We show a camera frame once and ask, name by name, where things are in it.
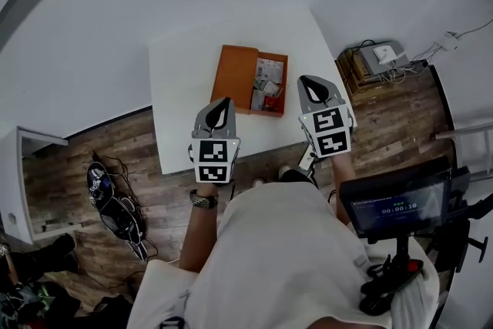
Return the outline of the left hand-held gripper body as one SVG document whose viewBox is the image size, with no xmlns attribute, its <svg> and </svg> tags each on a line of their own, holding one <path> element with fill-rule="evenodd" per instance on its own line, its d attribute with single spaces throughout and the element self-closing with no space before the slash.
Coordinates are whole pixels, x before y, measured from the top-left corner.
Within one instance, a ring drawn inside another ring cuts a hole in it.
<svg viewBox="0 0 493 329">
<path fill-rule="evenodd" d="M 192 138 L 188 152 L 196 181 L 228 184 L 236 165 L 240 144 L 239 138 Z"/>
</svg>

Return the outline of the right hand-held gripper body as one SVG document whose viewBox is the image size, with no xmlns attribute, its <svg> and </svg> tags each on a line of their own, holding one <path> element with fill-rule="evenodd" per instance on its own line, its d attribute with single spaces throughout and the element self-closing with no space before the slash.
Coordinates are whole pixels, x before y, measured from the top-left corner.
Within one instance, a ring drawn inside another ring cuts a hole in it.
<svg viewBox="0 0 493 329">
<path fill-rule="evenodd" d="M 346 103 L 302 113 L 298 119 L 308 143 L 318 158 L 351 151 L 350 129 L 353 126 L 353 118 Z"/>
</svg>

